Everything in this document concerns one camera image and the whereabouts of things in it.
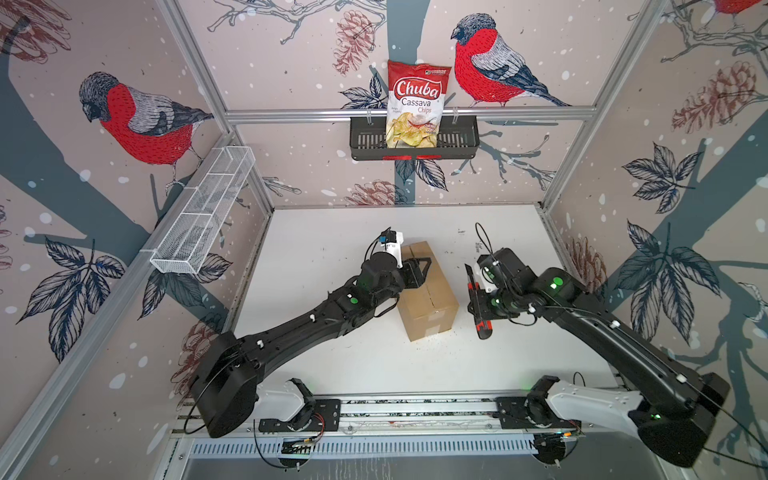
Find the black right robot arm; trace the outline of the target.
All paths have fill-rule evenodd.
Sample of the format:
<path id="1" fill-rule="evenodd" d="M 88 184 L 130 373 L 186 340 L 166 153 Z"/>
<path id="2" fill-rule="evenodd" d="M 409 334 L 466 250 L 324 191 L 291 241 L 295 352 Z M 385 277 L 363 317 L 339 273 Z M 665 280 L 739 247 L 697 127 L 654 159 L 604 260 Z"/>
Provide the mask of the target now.
<path id="1" fill-rule="evenodd" d="M 722 377 L 700 375 L 665 355 L 560 268 L 537 275 L 502 248 L 465 270 L 467 310 L 480 339 L 492 335 L 493 321 L 529 314 L 575 336 L 629 383 L 626 390 L 599 389 L 545 375 L 526 395 L 529 422 L 596 424 L 640 440 L 672 465 L 694 466 L 730 392 Z"/>

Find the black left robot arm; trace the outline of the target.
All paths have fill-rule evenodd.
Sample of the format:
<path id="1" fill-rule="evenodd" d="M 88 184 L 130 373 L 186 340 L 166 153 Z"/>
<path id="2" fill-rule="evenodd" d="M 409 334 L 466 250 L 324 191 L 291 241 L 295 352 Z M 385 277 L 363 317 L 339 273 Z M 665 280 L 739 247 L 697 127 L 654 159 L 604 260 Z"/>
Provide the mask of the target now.
<path id="1" fill-rule="evenodd" d="M 200 358 L 190 383 L 208 435 L 220 438 L 246 421 L 258 399 L 257 387 L 277 368 L 326 341 L 344 336 L 378 315 L 376 309 L 426 281 L 429 257 L 398 263 L 377 252 L 361 272 L 330 292 L 315 308 L 262 332 L 237 338 L 230 331 L 217 336 Z"/>

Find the red black utility knife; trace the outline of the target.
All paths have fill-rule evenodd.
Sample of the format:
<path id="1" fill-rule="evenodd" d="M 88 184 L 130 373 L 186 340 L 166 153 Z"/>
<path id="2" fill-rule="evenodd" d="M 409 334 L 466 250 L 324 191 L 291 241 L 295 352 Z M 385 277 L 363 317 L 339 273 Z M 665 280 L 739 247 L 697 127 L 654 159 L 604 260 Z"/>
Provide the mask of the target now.
<path id="1" fill-rule="evenodd" d="M 480 305 L 480 286 L 475 281 L 474 272 L 469 264 L 465 265 L 465 270 L 468 279 L 468 295 L 470 303 L 467 306 L 467 310 L 473 316 L 473 321 L 476 329 L 476 333 L 480 340 L 487 340 L 493 334 L 493 327 L 490 320 L 485 320 L 482 317 L 481 305 Z"/>

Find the brown cardboard express box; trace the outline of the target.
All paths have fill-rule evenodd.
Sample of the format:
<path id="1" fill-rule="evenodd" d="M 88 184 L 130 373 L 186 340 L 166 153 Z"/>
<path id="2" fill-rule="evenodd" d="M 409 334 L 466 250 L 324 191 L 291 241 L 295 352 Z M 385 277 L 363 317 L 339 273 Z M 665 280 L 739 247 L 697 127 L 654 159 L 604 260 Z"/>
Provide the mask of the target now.
<path id="1" fill-rule="evenodd" d="M 415 342 L 451 330 L 459 303 L 426 241 L 403 248 L 403 260 L 411 258 L 431 260 L 424 284 L 404 290 L 397 305 L 407 337 Z"/>

